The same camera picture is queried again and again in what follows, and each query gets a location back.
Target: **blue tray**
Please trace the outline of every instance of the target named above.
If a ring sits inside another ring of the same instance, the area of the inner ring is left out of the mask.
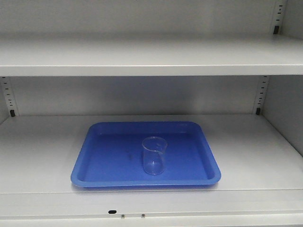
[[[142,141],[167,143],[165,170],[143,169]],[[90,127],[71,174],[80,187],[129,188],[211,185],[221,173],[199,125],[193,122],[101,122]]]

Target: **metal shelf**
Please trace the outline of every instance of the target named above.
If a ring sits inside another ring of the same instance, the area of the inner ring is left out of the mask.
[[[71,184],[70,174],[90,125],[153,120],[200,124],[222,172],[219,183],[201,190],[119,192]],[[8,118],[0,126],[0,144],[1,219],[107,222],[114,217],[113,224],[122,224],[122,214],[127,219],[144,213],[146,219],[176,217],[180,223],[185,216],[195,216],[196,221],[227,216],[242,224],[247,220],[264,224],[274,223],[281,214],[285,215],[281,223],[290,223],[287,217],[303,214],[303,159],[262,116],[23,116]],[[108,214],[109,210],[117,213]],[[217,225],[224,226],[224,220]]]
[[[0,76],[302,75],[282,35],[2,35]]]

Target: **upper shelf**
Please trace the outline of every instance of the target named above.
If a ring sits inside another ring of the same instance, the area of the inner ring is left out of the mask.
[[[0,76],[282,74],[303,74],[303,40],[282,35],[0,38]]]

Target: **white cabinet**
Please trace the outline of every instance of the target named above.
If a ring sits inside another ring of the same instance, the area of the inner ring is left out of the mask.
[[[1,226],[303,224],[302,1],[0,4]],[[219,183],[72,185],[92,124],[154,120],[198,123]]]

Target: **cabinet back wall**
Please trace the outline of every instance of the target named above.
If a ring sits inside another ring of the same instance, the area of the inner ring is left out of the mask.
[[[22,115],[251,114],[258,76],[11,77]]]

